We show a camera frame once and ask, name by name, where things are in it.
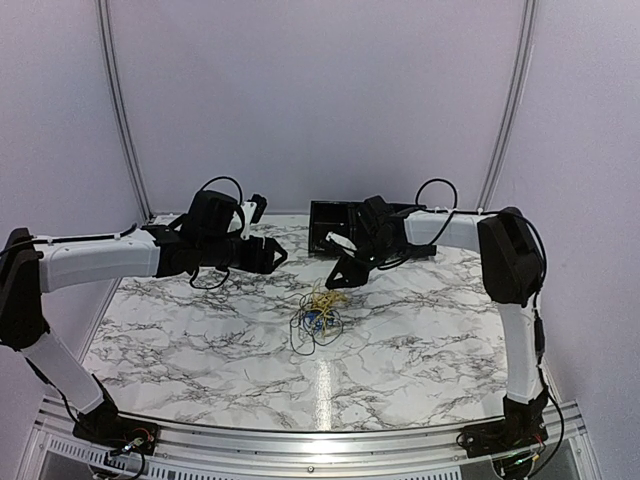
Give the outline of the aluminium front rail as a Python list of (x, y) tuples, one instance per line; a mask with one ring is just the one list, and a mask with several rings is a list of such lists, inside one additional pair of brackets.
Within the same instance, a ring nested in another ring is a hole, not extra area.
[(61, 400), (41, 403), (20, 479), (597, 479), (580, 410), (544, 413), (547, 435), (479, 452), (471, 425), (368, 432), (285, 432), (151, 418), (152, 451), (118, 453), (72, 434)]

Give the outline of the black compartment tray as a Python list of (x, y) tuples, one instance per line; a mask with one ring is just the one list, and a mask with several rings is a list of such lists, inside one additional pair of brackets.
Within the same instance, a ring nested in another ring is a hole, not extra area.
[(388, 203), (381, 196), (370, 197), (364, 201), (313, 201), (310, 210), (308, 251), (325, 256), (346, 254), (325, 240), (328, 232), (347, 237), (358, 247), (366, 240), (366, 234), (359, 227), (360, 219), (378, 222), (396, 219), (400, 227), (400, 261), (433, 257), (437, 252), (436, 246), (414, 246), (406, 238), (404, 219), (413, 210), (414, 208), (408, 204)]

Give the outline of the left aluminium frame post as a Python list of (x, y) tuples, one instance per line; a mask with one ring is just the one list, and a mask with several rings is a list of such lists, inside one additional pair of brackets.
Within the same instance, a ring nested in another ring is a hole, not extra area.
[(144, 221), (153, 219), (153, 212), (142, 176), (142, 169), (138, 159), (133, 135), (129, 125), (125, 98), (119, 75), (116, 45), (111, 18), (111, 5), (109, 1), (95, 1), (98, 33), (101, 52), (105, 66), (106, 79), (109, 89), (109, 97), (115, 117), (124, 162), (128, 171), (131, 187), (140, 217)]

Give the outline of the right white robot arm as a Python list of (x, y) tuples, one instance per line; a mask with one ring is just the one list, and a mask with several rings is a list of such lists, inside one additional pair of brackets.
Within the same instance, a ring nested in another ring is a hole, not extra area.
[(546, 405), (541, 370), (545, 336), (538, 299), (547, 262), (539, 237), (519, 209), (465, 212), (415, 205), (398, 210), (374, 196), (358, 206), (356, 218), (365, 232), (362, 242), (333, 231), (325, 235), (324, 245), (339, 256), (327, 288), (363, 286), (372, 271), (392, 269), (432, 247), (478, 253), (483, 287), (498, 308), (506, 342), (504, 407)]

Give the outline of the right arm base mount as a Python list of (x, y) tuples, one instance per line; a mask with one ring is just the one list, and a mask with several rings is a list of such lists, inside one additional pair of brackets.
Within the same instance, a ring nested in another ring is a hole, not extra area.
[(548, 439), (543, 420), (543, 411), (548, 402), (549, 394), (546, 390), (528, 403), (520, 403), (504, 396), (502, 419), (464, 426), (456, 443), (466, 451), (469, 458), (539, 445)]

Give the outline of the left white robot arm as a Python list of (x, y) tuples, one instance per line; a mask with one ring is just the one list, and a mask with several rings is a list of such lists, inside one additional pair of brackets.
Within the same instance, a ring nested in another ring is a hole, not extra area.
[(107, 394), (45, 319), (42, 296), (58, 289), (135, 278), (166, 278), (203, 268), (269, 275), (288, 257), (273, 238), (251, 235), (266, 200), (237, 200), (201, 189), (188, 211), (168, 225), (132, 226), (121, 233), (35, 236), (11, 232), (1, 252), (1, 342), (17, 351), (56, 387), (106, 445), (125, 438), (126, 423)]

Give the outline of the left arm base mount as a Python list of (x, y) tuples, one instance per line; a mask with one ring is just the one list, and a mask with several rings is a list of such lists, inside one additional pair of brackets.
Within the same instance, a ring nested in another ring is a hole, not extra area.
[(103, 446), (122, 449), (126, 444), (141, 439), (138, 448), (144, 455), (156, 449), (159, 426), (156, 423), (122, 416), (115, 403), (104, 399), (88, 413), (78, 412), (73, 429), (76, 438)]

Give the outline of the aluminium frame post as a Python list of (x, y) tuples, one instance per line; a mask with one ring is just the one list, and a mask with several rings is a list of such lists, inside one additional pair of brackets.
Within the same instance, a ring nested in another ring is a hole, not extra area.
[(106, 79), (109, 89), (109, 97), (115, 117), (124, 162), (128, 171), (131, 187), (140, 217), (144, 221), (153, 219), (153, 212), (142, 176), (142, 169), (138, 159), (133, 135), (129, 125), (125, 98), (119, 75), (116, 45), (111, 18), (111, 5), (109, 1), (95, 1), (98, 33), (101, 52), (105, 66)]
[(539, 11), (539, 1), (526, 0), (522, 8), (522, 18), (516, 44), (515, 60), (503, 114), (492, 149), (489, 166), (482, 183), (476, 207), (487, 210), (497, 189), (501, 171), (506, 162), (511, 134), (525, 90)]

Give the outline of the right aluminium frame post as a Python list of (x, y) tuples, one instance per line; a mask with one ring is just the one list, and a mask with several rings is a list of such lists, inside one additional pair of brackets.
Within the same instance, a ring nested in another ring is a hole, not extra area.
[(501, 171), (506, 162), (511, 134), (525, 90), (539, 11), (539, 1), (526, 0), (522, 8), (522, 18), (516, 44), (515, 60), (503, 114), (492, 149), (489, 166), (482, 183), (476, 207), (487, 210), (497, 189)]

